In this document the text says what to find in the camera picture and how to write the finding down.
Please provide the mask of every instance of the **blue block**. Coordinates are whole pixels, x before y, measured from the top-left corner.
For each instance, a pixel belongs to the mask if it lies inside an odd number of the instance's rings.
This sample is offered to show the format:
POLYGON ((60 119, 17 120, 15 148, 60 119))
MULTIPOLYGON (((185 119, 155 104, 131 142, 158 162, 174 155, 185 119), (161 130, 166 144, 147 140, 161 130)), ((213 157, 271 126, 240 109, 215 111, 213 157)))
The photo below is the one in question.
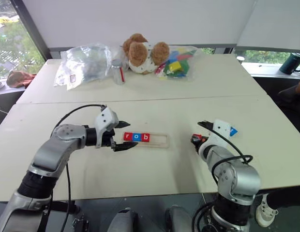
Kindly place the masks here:
POLYGON ((171 57, 168 59, 169 63, 173 63, 177 61, 177 58, 171 57))
POLYGON ((185 77, 185 74, 179 73, 176 77, 185 77))
POLYGON ((231 131, 229 133, 229 136, 233 136, 234 134, 236 134, 238 132, 238 130, 236 130, 235 128, 231 127, 231 131))
POLYGON ((133 133, 133 141, 140 142, 141 141, 141 133, 133 133))
POLYGON ((177 56, 179 55, 178 51, 173 51, 169 54, 169 58, 168 59, 176 59, 177 60, 177 56))

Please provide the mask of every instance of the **white table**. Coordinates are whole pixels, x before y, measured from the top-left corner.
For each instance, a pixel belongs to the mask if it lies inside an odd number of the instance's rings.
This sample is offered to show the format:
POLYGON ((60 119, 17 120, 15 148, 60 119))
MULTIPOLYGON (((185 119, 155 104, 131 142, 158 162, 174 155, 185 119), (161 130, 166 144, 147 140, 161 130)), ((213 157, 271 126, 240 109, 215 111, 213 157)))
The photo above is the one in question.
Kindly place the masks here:
MULTIPOLYGON (((37 149, 50 136, 57 121, 85 103, 16 104, 0 125, 0 201, 9 200, 37 149)), ((196 123, 216 118, 238 131, 231 141, 244 154, 254 156, 262 188, 300 185, 300 134, 267 95, 156 101, 109 102, 124 131, 163 132, 168 149, 135 147, 113 152, 86 147, 69 161, 72 198, 91 199, 192 192, 215 192, 217 187, 205 162, 190 143, 193 133, 206 134, 196 123)), ((99 109, 75 112, 66 123, 93 126, 99 109)), ((54 200, 67 199, 63 174, 54 200)))
POLYGON ((205 54, 196 65, 199 76, 192 82, 162 81, 152 73, 139 75, 128 71, 127 82, 123 86, 117 86, 112 79, 108 79, 93 81, 69 91, 66 91, 66 86, 53 86, 59 65, 59 59, 48 60, 17 103, 114 102, 266 95, 234 55, 205 54))

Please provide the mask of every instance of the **mug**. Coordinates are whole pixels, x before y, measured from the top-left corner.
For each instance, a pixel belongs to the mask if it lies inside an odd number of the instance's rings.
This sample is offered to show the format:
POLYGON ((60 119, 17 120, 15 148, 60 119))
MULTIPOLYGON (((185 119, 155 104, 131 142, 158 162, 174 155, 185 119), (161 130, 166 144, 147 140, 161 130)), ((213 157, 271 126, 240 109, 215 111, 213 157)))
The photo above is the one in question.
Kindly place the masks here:
POLYGON ((300 69, 296 70, 299 65, 300 53, 291 53, 279 70, 286 74, 292 74, 293 72, 300 72, 300 69))

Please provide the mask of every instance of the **pink cloth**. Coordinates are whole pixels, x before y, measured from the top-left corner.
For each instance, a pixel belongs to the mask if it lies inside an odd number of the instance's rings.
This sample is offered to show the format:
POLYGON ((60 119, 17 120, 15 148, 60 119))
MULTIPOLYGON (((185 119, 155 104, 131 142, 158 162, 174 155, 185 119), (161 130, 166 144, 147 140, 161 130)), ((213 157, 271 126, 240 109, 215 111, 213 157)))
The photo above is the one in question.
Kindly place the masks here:
POLYGON ((7 85, 9 87, 19 88, 24 86, 27 88, 36 74, 28 74, 26 72, 20 72, 20 71, 11 71, 7 78, 7 85))

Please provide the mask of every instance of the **black cable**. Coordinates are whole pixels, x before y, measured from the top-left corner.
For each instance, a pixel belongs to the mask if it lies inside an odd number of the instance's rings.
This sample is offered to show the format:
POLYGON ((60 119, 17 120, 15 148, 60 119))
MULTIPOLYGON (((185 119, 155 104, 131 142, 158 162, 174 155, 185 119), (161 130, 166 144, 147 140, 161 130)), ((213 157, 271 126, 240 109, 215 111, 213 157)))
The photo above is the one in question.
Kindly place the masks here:
MULTIPOLYGON (((221 134, 219 134, 218 132, 214 131, 213 129, 207 128, 206 126, 204 126, 203 124, 199 123, 199 125, 209 131, 211 131, 212 133, 218 135, 221 139, 223 139, 224 141, 226 141, 228 144, 230 144, 238 153, 241 157, 243 157, 243 153, 231 142, 229 141, 227 138, 223 137, 221 134)), ((243 158, 243 161, 245 164, 248 164, 247 160, 245 158, 243 158)))
POLYGON ((62 229, 60 232, 64 232, 66 223, 67 223, 67 219, 68 219, 68 215, 69 215, 69 209, 71 206, 71 179, 69 177, 69 170, 68 170, 68 163, 66 164, 66 173, 67 173, 67 182, 68 182, 68 206, 67 206, 67 210, 66 210, 66 215, 65 215, 65 219, 62 225, 62 229))
POLYGON ((211 175, 212 175, 214 181, 216 182, 216 184, 218 184, 218 181, 217 181, 217 179, 216 179, 216 177, 214 175, 214 170, 215 170, 216 167, 218 167, 218 165, 220 165, 221 163, 224 163, 224 162, 231 161, 231 160, 246 159, 246 158, 249 158, 248 160, 246 160, 247 163, 250 163, 253 160, 253 156, 251 156, 251 155, 243 155, 243 156, 229 157, 229 158, 222 159, 222 160, 216 162, 214 164, 214 166, 212 167, 212 169, 211 169, 211 175))
POLYGON ((64 120, 65 120, 69 115, 71 115, 73 112, 75 112, 75 111, 77 111, 77 110, 80 110, 80 109, 82 109, 82 108, 85 108, 85 107, 91 107, 91 106, 98 106, 98 107, 101 107, 102 109, 104 109, 104 108, 106 107, 105 105, 101 105, 101 104, 82 105, 82 106, 80 106, 80 107, 78 107, 78 108, 73 109, 71 112, 69 112, 68 114, 66 114, 63 118, 61 118, 60 121, 55 125, 54 129, 55 129, 57 126, 59 126, 59 125, 62 123, 62 121, 64 121, 64 120))
MULTIPOLYGON (((106 108, 105 105, 101 105, 101 104, 82 105, 82 106, 80 106, 78 108, 73 109, 72 111, 70 111, 69 113, 67 113, 63 118, 61 118, 60 121, 58 121, 58 123, 55 125, 54 129, 56 127, 58 127, 73 112, 75 112, 77 110, 80 110, 82 108, 85 108, 85 107, 92 107, 92 106, 100 107, 101 109, 105 109, 106 108)), ((70 209, 70 205, 71 205, 71 180, 70 180, 70 177, 69 177, 68 163, 66 164, 66 174, 67 174, 67 183, 68 183, 68 206, 67 206, 65 220, 63 222, 61 232, 63 232, 64 229, 65 229, 65 226, 66 226, 66 223, 67 223, 67 218, 68 218, 68 215, 69 215, 69 209, 70 209)))
POLYGON ((214 205, 214 204, 205 207, 205 208, 201 211, 199 217, 197 218, 196 226, 197 226, 197 231, 198 231, 198 232, 201 232, 201 229, 200 229, 200 221, 201 221, 201 219, 203 218, 204 214, 205 214, 208 210, 210 210, 210 209, 213 207, 213 205, 214 205))
POLYGON ((197 209, 197 211, 195 212, 194 216, 192 217, 192 223, 191 223, 191 228, 192 228, 192 232, 195 232, 194 230, 194 225, 195 225, 195 219, 198 215, 198 213, 203 210, 204 208, 208 207, 208 206, 213 206, 214 202, 209 202, 209 203, 206 203, 204 204, 202 207, 200 207, 199 209, 197 209))

